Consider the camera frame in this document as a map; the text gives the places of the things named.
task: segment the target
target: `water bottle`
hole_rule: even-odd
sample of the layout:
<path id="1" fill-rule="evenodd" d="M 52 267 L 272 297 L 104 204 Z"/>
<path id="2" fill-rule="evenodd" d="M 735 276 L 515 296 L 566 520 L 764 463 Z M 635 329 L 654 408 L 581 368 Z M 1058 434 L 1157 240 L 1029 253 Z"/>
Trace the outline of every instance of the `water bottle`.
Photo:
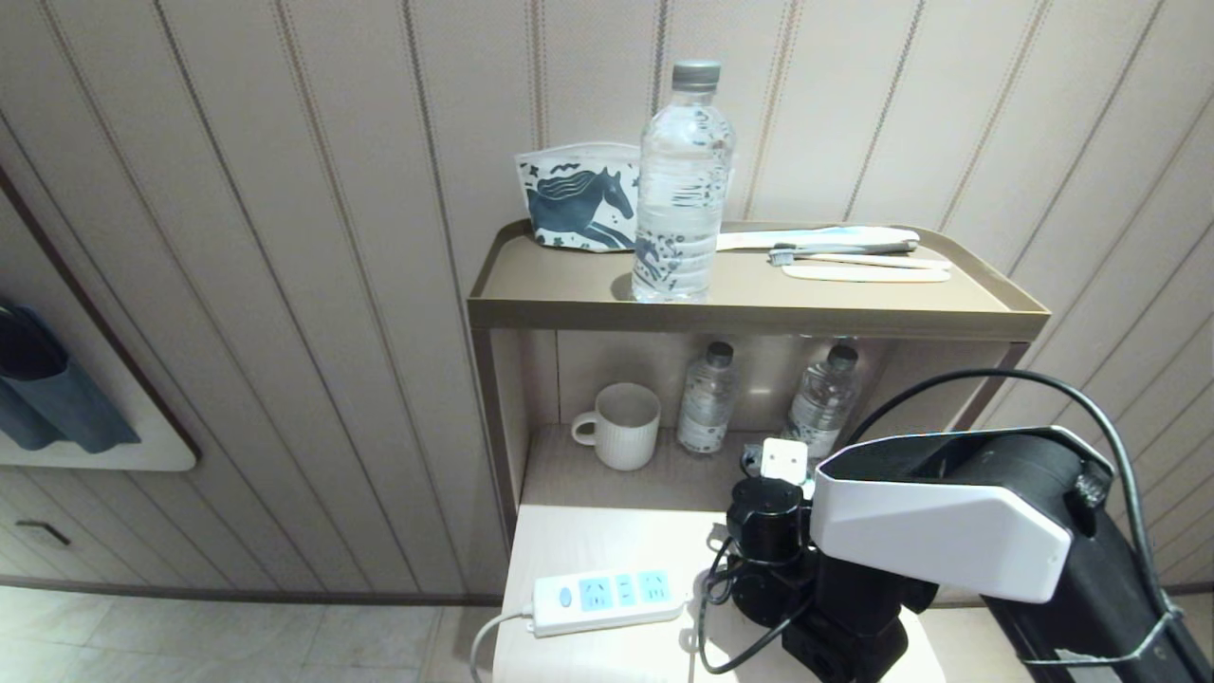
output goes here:
<path id="1" fill-rule="evenodd" d="M 738 371 L 733 347 L 713 341 L 703 358 L 687 368 L 682 410 L 679 411 L 679 443 L 692 454 L 721 450 L 725 432 L 738 400 Z"/>
<path id="2" fill-rule="evenodd" d="M 860 394 L 856 372 L 858 355 L 851 347 L 836 345 L 827 360 L 811 365 L 801 376 L 801 387 L 788 410 L 781 439 L 801 442 L 810 448 L 809 474 L 830 456 L 839 431 Z"/>
<path id="3" fill-rule="evenodd" d="M 713 106 L 720 62 L 675 62 L 674 93 L 641 136 L 632 295 L 708 298 L 733 156 L 733 126 Z"/>

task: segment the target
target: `electrical outlet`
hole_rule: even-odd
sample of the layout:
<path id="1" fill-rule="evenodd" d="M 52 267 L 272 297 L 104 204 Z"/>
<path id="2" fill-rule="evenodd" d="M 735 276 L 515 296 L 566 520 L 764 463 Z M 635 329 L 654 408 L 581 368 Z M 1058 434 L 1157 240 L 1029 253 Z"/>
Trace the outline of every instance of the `electrical outlet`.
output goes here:
<path id="1" fill-rule="evenodd" d="M 582 597 L 582 611 L 611 609 L 611 582 L 606 576 L 583 579 L 578 581 L 578 594 Z"/>
<path id="2" fill-rule="evenodd" d="M 641 599 L 646 603 L 664 603 L 670 599 L 670 580 L 664 571 L 642 571 Z"/>

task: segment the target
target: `white cable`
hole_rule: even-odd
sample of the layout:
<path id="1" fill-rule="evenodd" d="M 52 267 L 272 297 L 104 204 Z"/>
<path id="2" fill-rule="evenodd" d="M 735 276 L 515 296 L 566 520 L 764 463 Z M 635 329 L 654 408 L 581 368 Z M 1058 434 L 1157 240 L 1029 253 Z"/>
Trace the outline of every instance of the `white cable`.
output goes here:
<path id="1" fill-rule="evenodd" d="M 520 616 L 531 616 L 531 605 L 526 605 L 523 609 L 515 613 L 501 613 L 490 619 L 488 624 L 482 626 L 481 630 L 476 632 L 476 638 L 472 639 L 472 651 L 467 656 L 467 670 L 472 675 L 472 681 L 482 683 L 481 672 L 476 670 L 476 653 L 481 649 L 481 641 L 484 641 L 484 637 L 489 634 L 489 631 L 497 628 L 503 621 L 510 621 L 511 619 L 518 619 Z"/>

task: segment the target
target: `blue towel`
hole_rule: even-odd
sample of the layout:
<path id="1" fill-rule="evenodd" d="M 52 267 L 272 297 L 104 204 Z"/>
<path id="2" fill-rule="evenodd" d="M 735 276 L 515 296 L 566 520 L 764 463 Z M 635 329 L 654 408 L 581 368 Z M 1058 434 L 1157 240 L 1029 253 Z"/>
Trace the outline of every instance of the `blue towel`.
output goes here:
<path id="1" fill-rule="evenodd" d="M 59 375 L 29 382 L 5 379 L 4 382 L 63 437 L 89 454 L 140 443 L 135 431 L 75 359 L 69 359 L 67 370 Z"/>
<path id="2" fill-rule="evenodd" d="M 38 451 L 63 439 L 38 411 L 0 382 L 0 432 L 27 451 Z"/>

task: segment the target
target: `mug handle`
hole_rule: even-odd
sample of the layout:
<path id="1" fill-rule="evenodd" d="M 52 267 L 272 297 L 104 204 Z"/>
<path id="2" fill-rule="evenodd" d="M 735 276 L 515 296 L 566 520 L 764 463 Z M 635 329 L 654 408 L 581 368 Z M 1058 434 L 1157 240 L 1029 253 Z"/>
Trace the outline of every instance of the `mug handle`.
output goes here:
<path id="1" fill-rule="evenodd" d="M 578 431 L 582 429 L 583 427 L 585 427 L 586 425 L 592 425 L 592 423 L 595 423 L 597 421 L 599 421 L 599 414 L 596 414 L 595 411 L 582 414 L 577 419 L 574 419 L 573 420 L 573 426 L 572 426 L 572 428 L 573 428 L 573 440 L 577 442 L 578 444 L 582 444 L 583 446 L 594 446 L 595 445 L 595 436 L 594 436 L 594 433 L 591 433 L 591 434 L 578 434 Z"/>

